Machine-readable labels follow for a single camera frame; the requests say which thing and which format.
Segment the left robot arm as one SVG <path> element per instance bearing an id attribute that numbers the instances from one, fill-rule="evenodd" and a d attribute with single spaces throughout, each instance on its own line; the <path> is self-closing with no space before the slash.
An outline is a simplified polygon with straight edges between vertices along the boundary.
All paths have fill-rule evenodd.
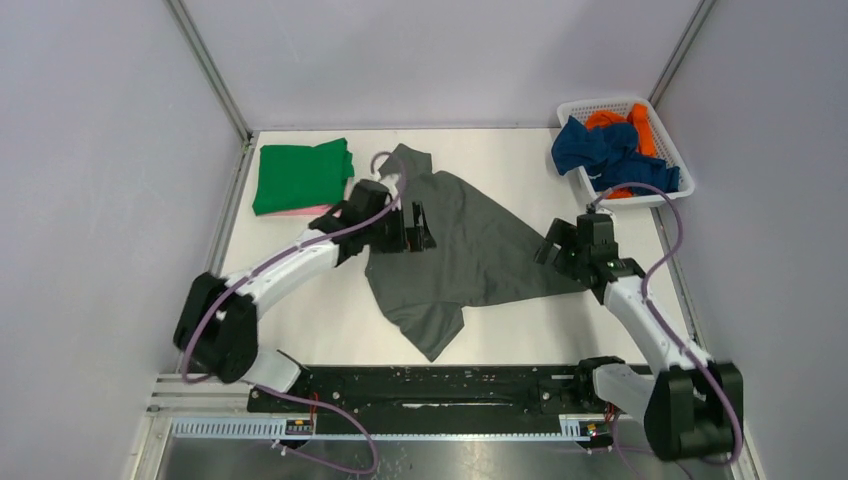
<path id="1" fill-rule="evenodd" d="M 402 201 L 375 180 L 358 181 L 350 196 L 311 220 L 287 247 L 243 271 L 219 276 L 204 272 L 190 287 L 173 335 L 185 366 L 230 384 L 272 389 L 288 411 L 309 401 L 302 366 L 290 356 L 260 347 L 258 324 L 264 314 L 311 278 L 330 271 L 363 250 L 372 254 L 421 252 L 436 241 L 424 204 Z"/>

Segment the grey t-shirt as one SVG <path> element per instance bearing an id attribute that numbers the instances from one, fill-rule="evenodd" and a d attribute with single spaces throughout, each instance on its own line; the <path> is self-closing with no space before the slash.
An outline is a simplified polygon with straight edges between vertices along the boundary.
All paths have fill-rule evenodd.
<path id="1" fill-rule="evenodd" d="M 399 144 L 379 171 L 406 174 L 402 211 L 422 206 L 435 245 L 371 252 L 364 274 L 383 316 L 428 361 L 460 333 L 465 307 L 582 291 L 535 262 L 542 235 L 460 177 L 435 171 L 430 154 Z"/>

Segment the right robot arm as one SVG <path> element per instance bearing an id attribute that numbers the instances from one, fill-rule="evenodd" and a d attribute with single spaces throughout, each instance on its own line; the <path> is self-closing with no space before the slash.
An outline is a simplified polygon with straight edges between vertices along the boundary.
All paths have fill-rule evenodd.
<path id="1" fill-rule="evenodd" d="M 717 362 L 680 337 L 649 287 L 649 274 L 619 254 L 614 221 L 588 212 L 572 223 L 552 221 L 535 261 L 591 292 L 623 325 L 650 369 L 637 373 L 614 356 L 580 361 L 573 396 L 583 410 L 611 406 L 643 427 L 663 461 L 736 460 L 743 446 L 743 377 L 731 362 Z"/>

